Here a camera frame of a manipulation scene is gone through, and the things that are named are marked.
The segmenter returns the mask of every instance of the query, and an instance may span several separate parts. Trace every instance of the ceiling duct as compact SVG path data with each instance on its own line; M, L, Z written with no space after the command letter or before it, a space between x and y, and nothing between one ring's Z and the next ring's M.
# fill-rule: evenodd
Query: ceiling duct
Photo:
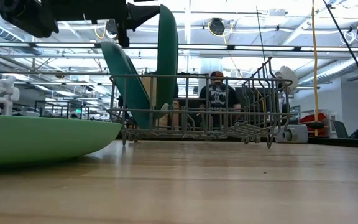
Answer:
M345 74L354 72L356 70L357 70L357 65L353 58L349 60L336 61L317 71L317 82L318 83L327 82L334 78L341 77ZM302 78L299 81L299 86L309 85L313 82L314 82L314 72Z
M12 35L10 32L2 29L0 27L0 38L9 41L9 42L22 42L20 39ZM23 53L29 53L33 55L41 55L41 52L39 50L33 49L33 48L19 48L21 52Z

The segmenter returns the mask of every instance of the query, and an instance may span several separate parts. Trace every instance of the wooden table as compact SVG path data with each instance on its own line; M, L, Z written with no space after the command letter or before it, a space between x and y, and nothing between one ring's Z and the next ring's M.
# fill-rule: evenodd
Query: wooden table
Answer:
M0 223L358 223L358 149L121 144L0 172Z

